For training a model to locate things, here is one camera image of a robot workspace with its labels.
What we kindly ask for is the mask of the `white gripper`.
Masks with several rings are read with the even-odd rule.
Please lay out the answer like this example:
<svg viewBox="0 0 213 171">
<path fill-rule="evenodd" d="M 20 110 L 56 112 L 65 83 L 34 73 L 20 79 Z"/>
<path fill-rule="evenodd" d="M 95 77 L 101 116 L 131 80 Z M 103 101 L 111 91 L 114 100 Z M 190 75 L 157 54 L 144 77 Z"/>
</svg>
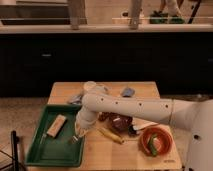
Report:
<svg viewBox="0 0 213 171">
<path fill-rule="evenodd" d="M 75 138 L 76 140 L 83 138 L 87 134 L 87 130 L 91 129 L 97 121 L 97 114 L 94 112 L 79 112 L 75 122 Z"/>
</svg>

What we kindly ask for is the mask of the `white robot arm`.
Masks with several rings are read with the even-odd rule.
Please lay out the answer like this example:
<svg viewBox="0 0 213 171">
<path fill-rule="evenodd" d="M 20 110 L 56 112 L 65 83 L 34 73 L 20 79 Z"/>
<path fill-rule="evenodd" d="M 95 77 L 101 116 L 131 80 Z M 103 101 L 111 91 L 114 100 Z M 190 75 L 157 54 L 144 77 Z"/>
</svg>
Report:
<svg viewBox="0 0 213 171">
<path fill-rule="evenodd" d="M 185 171 L 213 171 L 213 99 L 193 102 L 175 99 L 122 98 L 90 92 L 83 96 L 75 132 L 82 137 L 98 112 L 112 112 L 191 132 Z"/>
</svg>

